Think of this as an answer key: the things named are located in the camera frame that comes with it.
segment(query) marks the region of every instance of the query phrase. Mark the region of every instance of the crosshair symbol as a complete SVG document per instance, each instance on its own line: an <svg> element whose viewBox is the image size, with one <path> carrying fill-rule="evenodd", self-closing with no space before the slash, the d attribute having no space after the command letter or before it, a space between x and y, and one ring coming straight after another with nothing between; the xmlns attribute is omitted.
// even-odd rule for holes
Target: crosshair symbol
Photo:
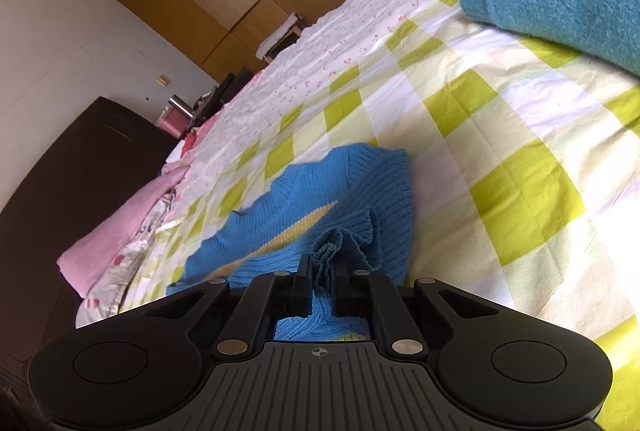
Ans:
<svg viewBox="0 0 640 431"><path fill-rule="evenodd" d="M320 357L324 357L326 354L331 352L326 348L322 348L319 346L318 348L314 348L313 350L311 350L309 353L314 354L319 359Z"/></svg>

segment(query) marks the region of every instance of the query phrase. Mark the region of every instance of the bed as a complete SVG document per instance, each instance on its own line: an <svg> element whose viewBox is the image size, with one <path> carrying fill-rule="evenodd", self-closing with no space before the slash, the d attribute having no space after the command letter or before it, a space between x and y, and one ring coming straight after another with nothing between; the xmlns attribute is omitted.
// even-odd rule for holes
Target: bed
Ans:
<svg viewBox="0 0 640 431"><path fill-rule="evenodd" d="M626 127L637 78L473 23L458 2L348 0L306 29L165 167L190 170L127 262L114 312L164 296L288 164L353 142L402 148L407 281L437 277L595 340L614 368L599 423L637 429L640 138Z"/></svg>

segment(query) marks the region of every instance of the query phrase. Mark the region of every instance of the ribbed black surface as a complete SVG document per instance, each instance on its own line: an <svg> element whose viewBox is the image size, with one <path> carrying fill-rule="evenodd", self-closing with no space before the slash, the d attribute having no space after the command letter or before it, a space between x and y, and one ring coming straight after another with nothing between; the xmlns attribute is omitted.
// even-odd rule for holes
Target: ribbed black surface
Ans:
<svg viewBox="0 0 640 431"><path fill-rule="evenodd" d="M501 428L463 413L439 392L423 367L389 361L380 356L372 343L268 343L254 359L218 366L192 402L167 419L143 429L488 431ZM597 427L585 422L574 429L588 431Z"/></svg>

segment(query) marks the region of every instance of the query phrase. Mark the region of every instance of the green and white checkered fabric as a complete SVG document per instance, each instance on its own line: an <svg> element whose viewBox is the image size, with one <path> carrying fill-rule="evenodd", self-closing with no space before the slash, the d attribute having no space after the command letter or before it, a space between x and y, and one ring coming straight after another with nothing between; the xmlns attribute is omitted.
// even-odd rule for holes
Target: green and white checkered fabric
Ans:
<svg viewBox="0 0 640 431"><path fill-rule="evenodd" d="M123 309L162 297L288 164L353 142L404 148L408 281L437 277L596 339L616 372L600 424L640 429L637 79L472 23L458 1L426 4L239 154L158 234Z"/></svg>

